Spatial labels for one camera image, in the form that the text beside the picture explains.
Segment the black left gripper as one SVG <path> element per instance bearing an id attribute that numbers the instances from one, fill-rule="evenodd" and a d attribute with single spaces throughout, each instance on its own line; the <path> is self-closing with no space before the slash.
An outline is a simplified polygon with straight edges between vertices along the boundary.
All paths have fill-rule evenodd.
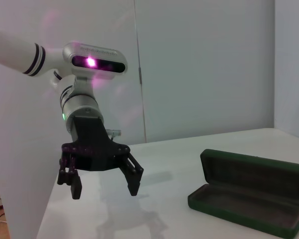
<path id="1" fill-rule="evenodd" d="M 106 171 L 120 168 L 132 196 L 139 191 L 144 169 L 131 155 L 130 148 L 108 137 L 100 119 L 74 117 L 71 143 L 62 145 L 57 184 L 71 187 L 72 199 L 80 199 L 82 183 L 77 169 Z"/>

